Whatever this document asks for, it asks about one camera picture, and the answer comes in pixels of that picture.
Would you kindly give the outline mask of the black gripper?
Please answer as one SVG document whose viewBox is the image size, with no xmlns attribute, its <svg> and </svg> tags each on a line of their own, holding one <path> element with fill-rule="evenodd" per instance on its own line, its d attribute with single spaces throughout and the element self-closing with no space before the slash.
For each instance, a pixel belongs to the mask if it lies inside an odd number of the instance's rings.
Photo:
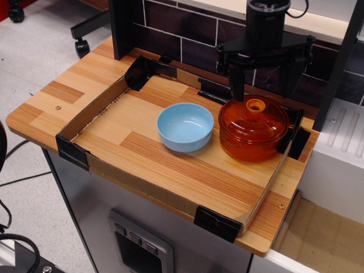
<svg viewBox="0 0 364 273">
<path fill-rule="evenodd" d="M 243 102 L 245 70 L 278 67 L 281 93 L 294 94 L 301 75 L 312 57 L 312 35 L 284 30 L 291 1 L 247 1 L 246 31 L 240 37 L 216 46 L 217 72 L 228 75 L 232 99 Z"/>
</svg>

